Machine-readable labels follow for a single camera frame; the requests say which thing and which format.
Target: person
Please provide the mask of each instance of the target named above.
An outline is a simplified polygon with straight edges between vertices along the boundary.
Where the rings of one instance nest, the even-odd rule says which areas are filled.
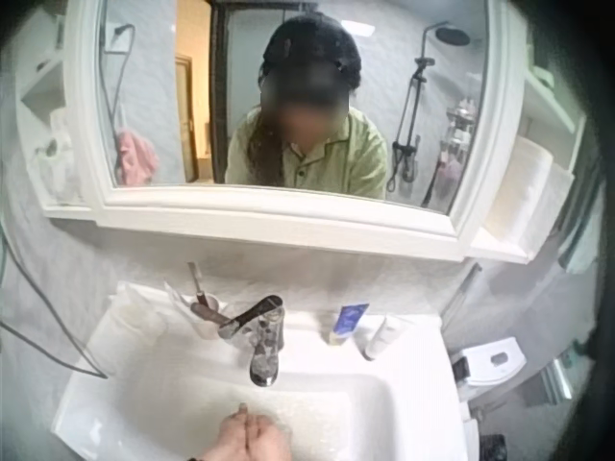
[[[260,106],[234,133],[226,184],[307,189],[384,199],[387,148],[349,99],[361,58],[336,20],[286,20],[263,55]]]
[[[245,403],[220,425],[216,444],[198,460],[190,461],[291,461],[283,432],[262,415],[248,413]]]

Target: bottle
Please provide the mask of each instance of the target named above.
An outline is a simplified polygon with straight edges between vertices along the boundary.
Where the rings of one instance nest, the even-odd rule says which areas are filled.
[[[341,346],[350,338],[357,328],[358,321],[361,319],[369,304],[344,305],[339,312],[337,323],[329,333],[329,344],[331,346]]]
[[[363,355],[367,360],[374,360],[391,343],[398,339],[406,331],[409,322],[398,317],[384,317],[384,321],[371,341],[365,347]]]

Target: ceiling light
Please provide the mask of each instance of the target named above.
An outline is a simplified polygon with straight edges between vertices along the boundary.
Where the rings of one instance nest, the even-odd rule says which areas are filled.
[[[342,21],[342,26],[353,36],[372,36],[376,27],[362,22]]]

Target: hand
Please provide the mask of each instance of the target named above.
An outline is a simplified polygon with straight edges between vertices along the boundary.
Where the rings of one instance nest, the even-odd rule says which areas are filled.
[[[250,461],[292,461],[284,433],[266,416],[248,415]]]
[[[239,405],[239,410],[227,417],[220,425],[215,447],[208,450],[202,461],[250,461],[246,440],[248,407]]]

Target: toothpaste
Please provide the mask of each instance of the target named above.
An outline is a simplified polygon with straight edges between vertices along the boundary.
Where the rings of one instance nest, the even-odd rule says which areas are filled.
[[[333,331],[329,333],[329,344],[340,346],[350,338],[368,306],[369,304],[344,305]]]

